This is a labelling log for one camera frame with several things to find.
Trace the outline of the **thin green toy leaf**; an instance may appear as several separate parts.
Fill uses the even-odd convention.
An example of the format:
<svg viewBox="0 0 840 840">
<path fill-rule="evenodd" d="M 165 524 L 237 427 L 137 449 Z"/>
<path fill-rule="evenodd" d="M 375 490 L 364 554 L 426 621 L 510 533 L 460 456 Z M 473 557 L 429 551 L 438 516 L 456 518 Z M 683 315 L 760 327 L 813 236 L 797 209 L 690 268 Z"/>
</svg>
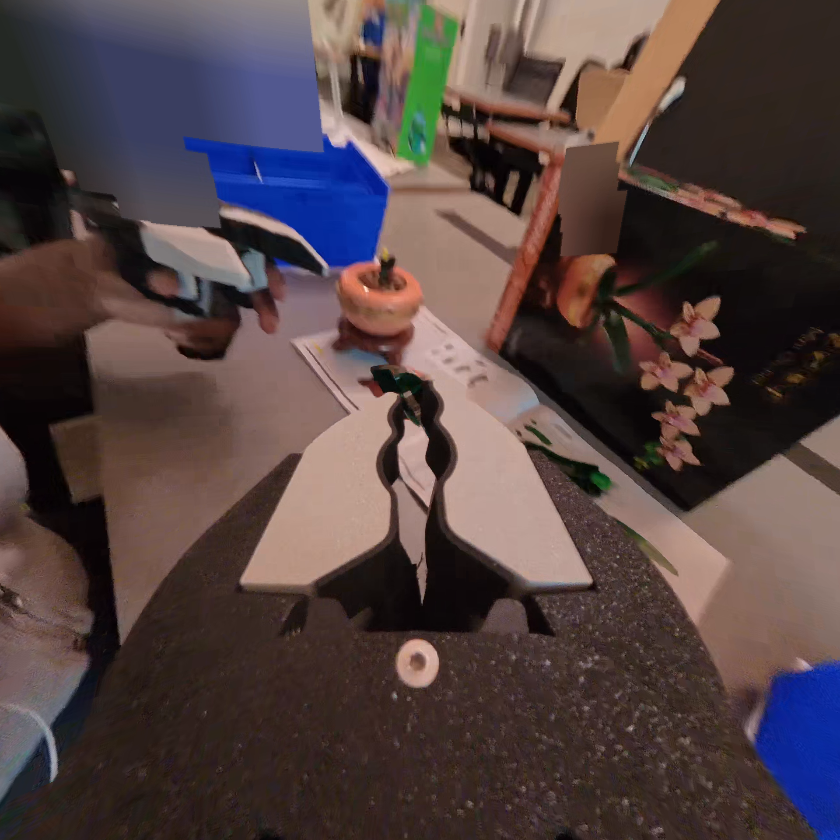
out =
<svg viewBox="0 0 840 840">
<path fill-rule="evenodd" d="M 650 541 L 648 541 L 640 533 L 627 526 L 624 522 L 617 519 L 614 521 L 622 530 L 624 530 L 625 534 L 636 543 L 636 546 L 638 546 L 650 562 L 657 564 L 660 569 L 665 570 L 675 577 L 679 576 L 677 568 L 669 562 Z"/>
</svg>

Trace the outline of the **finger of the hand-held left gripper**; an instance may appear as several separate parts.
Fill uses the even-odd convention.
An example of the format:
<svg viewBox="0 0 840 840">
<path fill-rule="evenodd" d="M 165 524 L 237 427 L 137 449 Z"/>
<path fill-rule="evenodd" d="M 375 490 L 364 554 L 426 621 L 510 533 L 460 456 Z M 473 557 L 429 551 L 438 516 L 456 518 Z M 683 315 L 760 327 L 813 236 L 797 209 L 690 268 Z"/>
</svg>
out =
<svg viewBox="0 0 840 840">
<path fill-rule="evenodd" d="M 321 277 L 329 273 L 327 262 L 301 234 L 263 213 L 241 206 L 221 206 L 219 235 L 243 254 L 253 251 L 273 263 Z"/>
<path fill-rule="evenodd" d="M 254 250 L 241 255 L 226 238 L 203 227 L 140 221 L 140 239 L 153 262 L 180 276 L 207 280 L 241 292 L 267 289 L 266 258 Z"/>
</svg>

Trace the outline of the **green toy leaf cluster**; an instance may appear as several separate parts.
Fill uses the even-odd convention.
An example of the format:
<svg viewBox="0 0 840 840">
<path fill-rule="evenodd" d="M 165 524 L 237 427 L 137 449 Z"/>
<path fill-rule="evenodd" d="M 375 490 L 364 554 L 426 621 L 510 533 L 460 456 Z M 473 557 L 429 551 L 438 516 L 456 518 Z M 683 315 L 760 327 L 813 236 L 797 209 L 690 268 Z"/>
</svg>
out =
<svg viewBox="0 0 840 840">
<path fill-rule="evenodd" d="M 590 497 L 601 497 L 613 487 L 611 478 L 601 472 L 596 465 L 558 455 L 542 444 L 525 442 L 524 445 L 529 451 L 540 452 L 558 465 L 563 473 Z"/>
</svg>

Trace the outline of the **white instruction booklet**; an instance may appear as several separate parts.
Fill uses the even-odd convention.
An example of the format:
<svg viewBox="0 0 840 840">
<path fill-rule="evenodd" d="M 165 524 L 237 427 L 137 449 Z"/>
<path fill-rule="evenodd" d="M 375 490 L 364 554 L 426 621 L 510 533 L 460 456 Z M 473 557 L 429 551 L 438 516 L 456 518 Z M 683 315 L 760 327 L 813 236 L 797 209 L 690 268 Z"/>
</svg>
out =
<svg viewBox="0 0 840 840">
<path fill-rule="evenodd" d="M 525 381 L 473 349 L 427 308 L 414 321 L 414 336 L 403 361 L 433 382 L 453 387 L 506 425 L 521 440 L 547 446 L 539 430 L 539 399 Z M 291 345 L 347 413 L 369 407 L 379 394 L 371 368 L 384 363 L 373 353 L 333 348 L 338 329 L 304 335 Z"/>
</svg>

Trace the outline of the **grey desk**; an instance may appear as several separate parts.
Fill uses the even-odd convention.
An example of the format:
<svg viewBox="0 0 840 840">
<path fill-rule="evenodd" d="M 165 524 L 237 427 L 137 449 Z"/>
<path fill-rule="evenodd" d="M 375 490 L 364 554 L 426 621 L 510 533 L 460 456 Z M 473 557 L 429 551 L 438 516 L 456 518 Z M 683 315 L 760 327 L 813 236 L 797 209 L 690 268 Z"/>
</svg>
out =
<svg viewBox="0 0 840 840">
<path fill-rule="evenodd" d="M 421 281 L 433 314 L 480 353 L 525 222 L 469 191 L 396 191 L 384 245 Z M 227 357 L 181 357 L 151 329 L 106 324 L 87 336 L 93 427 L 119 635 L 222 514 L 281 460 L 346 413 L 291 345 L 334 326 L 326 280 L 287 280 L 280 330 L 247 312 Z M 763 684 L 796 658 L 838 659 L 838 419 L 684 513 L 556 403 L 592 447 L 730 562 L 699 630 L 730 689 Z"/>
</svg>

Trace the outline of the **black chair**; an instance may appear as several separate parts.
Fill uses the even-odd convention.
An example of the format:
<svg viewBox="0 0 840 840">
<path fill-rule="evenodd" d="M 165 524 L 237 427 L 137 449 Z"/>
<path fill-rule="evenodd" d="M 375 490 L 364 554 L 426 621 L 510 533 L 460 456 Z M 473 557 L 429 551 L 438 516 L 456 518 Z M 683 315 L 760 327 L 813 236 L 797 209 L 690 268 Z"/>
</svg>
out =
<svg viewBox="0 0 840 840">
<path fill-rule="evenodd" d="M 564 65 L 564 59 L 522 55 L 506 70 L 502 90 L 515 99 L 543 108 L 550 99 Z"/>
</svg>

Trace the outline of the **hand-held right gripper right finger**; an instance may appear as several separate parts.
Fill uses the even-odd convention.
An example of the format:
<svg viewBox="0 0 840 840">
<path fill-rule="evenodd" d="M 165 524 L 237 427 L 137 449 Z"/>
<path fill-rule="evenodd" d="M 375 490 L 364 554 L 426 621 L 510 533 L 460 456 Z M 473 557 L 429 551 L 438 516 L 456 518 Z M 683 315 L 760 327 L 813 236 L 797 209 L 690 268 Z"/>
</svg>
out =
<svg viewBox="0 0 840 840">
<path fill-rule="evenodd" d="M 435 477 L 425 529 L 426 627 L 477 627 L 500 601 L 594 586 L 525 445 L 456 386 L 420 396 Z"/>
</svg>

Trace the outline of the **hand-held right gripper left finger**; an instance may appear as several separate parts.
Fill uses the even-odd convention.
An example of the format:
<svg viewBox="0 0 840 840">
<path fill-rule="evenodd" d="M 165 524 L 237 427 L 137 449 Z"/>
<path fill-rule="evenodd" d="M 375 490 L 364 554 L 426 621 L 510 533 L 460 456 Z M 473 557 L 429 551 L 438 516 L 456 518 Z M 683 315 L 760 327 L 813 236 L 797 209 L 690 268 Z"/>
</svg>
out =
<svg viewBox="0 0 840 840">
<path fill-rule="evenodd" d="M 239 579 L 244 592 L 332 599 L 348 617 L 418 624 L 417 573 L 393 486 L 404 433 L 397 396 L 376 397 L 303 452 Z"/>
</svg>

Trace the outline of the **green banner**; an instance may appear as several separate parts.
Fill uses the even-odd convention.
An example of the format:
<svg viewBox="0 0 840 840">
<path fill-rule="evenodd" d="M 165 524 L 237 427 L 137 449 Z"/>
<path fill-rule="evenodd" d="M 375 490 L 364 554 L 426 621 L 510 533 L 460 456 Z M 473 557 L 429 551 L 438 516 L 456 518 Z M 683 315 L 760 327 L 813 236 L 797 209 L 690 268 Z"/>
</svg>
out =
<svg viewBox="0 0 840 840">
<path fill-rule="evenodd" d="M 395 152 L 416 167 L 425 167 L 434 149 L 459 22 L 429 3 L 415 4 L 413 13 Z"/>
</svg>

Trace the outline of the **cardboard box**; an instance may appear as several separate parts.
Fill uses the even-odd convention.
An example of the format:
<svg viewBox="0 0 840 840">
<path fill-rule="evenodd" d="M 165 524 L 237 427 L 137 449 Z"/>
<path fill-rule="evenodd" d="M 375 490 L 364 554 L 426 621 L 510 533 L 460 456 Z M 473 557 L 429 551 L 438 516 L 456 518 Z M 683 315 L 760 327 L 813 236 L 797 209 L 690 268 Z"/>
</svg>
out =
<svg viewBox="0 0 840 840">
<path fill-rule="evenodd" d="M 583 68 L 574 112 L 579 131 L 594 133 L 598 130 L 630 75 L 631 72 L 623 68 L 606 69 L 595 64 Z"/>
</svg>

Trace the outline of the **person's left hand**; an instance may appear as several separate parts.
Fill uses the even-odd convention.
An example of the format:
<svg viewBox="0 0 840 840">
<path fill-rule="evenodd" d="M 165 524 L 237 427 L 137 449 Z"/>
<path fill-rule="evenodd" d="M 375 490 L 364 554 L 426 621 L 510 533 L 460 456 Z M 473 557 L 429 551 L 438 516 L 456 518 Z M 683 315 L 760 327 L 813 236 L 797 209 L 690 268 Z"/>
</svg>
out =
<svg viewBox="0 0 840 840">
<path fill-rule="evenodd" d="M 179 351 L 223 356 L 242 322 L 237 307 L 214 318 L 180 320 L 120 275 L 99 237 L 61 239 L 2 258 L 1 354 L 53 349 L 108 322 L 157 329 Z"/>
</svg>

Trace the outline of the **person's white trousers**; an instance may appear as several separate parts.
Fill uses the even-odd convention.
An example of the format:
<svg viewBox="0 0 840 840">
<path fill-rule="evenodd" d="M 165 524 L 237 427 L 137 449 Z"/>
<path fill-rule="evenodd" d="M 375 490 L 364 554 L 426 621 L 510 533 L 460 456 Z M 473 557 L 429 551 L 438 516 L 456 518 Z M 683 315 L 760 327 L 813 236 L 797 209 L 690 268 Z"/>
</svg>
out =
<svg viewBox="0 0 840 840">
<path fill-rule="evenodd" d="M 53 725 L 89 668 L 93 614 L 77 552 L 26 509 L 28 477 L 1 433 L 1 795 L 45 744 L 57 773 Z"/>
</svg>

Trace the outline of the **black panel with cardboard edge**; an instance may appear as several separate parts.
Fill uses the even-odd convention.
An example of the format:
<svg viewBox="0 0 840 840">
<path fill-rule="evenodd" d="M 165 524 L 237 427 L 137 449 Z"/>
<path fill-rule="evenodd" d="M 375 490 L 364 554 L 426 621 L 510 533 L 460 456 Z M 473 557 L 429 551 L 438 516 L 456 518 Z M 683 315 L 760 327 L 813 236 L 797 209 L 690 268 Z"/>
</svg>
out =
<svg viewBox="0 0 840 840">
<path fill-rule="evenodd" d="M 839 2 L 719 2 L 636 163 L 838 235 Z"/>
</svg>

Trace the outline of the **blue storage bin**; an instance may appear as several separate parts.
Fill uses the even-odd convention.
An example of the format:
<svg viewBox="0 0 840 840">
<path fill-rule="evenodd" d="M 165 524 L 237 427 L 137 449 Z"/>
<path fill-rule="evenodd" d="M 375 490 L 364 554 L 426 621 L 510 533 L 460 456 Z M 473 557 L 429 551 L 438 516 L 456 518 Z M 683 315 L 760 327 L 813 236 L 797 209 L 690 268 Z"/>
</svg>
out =
<svg viewBox="0 0 840 840">
<path fill-rule="evenodd" d="M 332 268 L 370 262 L 390 186 L 352 142 L 322 152 L 277 150 L 194 138 L 188 151 L 205 154 L 218 198 L 293 228 Z"/>
</svg>

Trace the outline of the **green toy leaf piece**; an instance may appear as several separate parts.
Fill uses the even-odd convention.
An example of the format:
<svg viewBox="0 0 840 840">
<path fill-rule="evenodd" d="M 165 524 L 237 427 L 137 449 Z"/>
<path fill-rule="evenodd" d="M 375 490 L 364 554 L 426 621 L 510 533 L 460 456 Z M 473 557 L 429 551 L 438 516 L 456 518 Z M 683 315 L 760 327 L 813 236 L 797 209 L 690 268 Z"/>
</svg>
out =
<svg viewBox="0 0 840 840">
<path fill-rule="evenodd" d="M 426 377 L 400 365 L 378 364 L 371 367 L 371 378 L 382 394 L 399 397 L 405 419 L 423 425 L 424 400 L 429 382 Z"/>
</svg>

